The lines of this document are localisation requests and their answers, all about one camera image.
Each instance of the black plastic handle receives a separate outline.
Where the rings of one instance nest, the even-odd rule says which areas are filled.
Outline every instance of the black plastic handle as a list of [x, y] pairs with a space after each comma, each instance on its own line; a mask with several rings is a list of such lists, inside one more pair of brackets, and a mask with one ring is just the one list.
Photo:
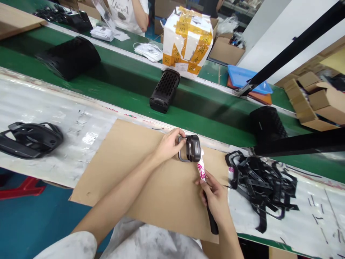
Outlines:
[[206, 202], [207, 202], [207, 213], [208, 213], [208, 218], [210, 220], [210, 227], [211, 227], [211, 232], [212, 234], [214, 235], [218, 235], [219, 234], [219, 231], [218, 231], [218, 225], [215, 221], [215, 218], [213, 217], [211, 211], [210, 211], [210, 208], [208, 207], [208, 201], [207, 201], [207, 195], [204, 191], [204, 196], [205, 196], [205, 199], [206, 199]]

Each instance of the white sleeve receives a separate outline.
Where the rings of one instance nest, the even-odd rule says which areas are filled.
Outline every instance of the white sleeve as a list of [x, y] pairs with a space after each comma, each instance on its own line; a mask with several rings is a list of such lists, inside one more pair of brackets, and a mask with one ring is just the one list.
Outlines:
[[148, 0], [140, 0], [140, 3], [141, 3], [141, 6], [143, 7], [144, 12], [146, 14], [148, 14], [149, 13], [149, 10], [148, 10]]
[[93, 259], [96, 251], [97, 241], [94, 235], [81, 231], [52, 244], [34, 259]]

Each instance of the label sticker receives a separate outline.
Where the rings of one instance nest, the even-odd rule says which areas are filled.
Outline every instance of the label sticker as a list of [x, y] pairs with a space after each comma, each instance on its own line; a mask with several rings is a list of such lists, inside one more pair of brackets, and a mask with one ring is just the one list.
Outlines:
[[187, 71], [188, 70], [188, 63], [176, 63], [175, 68], [177, 71]]

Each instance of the blue plastic tray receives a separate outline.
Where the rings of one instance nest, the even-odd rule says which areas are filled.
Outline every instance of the blue plastic tray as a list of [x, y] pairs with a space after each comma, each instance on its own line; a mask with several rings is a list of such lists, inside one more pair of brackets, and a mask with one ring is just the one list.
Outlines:
[[[229, 76], [233, 86], [239, 88], [243, 88], [247, 84], [247, 81], [249, 79], [252, 79], [257, 74], [254, 71], [232, 65], [228, 65], [227, 70], [229, 72]], [[254, 88], [253, 92], [258, 92], [261, 94], [273, 93], [270, 85], [266, 81]]]

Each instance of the black speaker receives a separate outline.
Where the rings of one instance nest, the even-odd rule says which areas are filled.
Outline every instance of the black speaker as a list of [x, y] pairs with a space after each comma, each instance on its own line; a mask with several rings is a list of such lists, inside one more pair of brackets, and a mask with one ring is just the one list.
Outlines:
[[36, 58], [66, 81], [72, 80], [101, 62], [94, 45], [80, 36], [38, 53]]
[[166, 69], [150, 97], [150, 107], [161, 113], [166, 113], [175, 97], [176, 88], [180, 83], [180, 73]]
[[288, 137], [276, 108], [263, 106], [252, 111], [249, 116], [258, 144]]

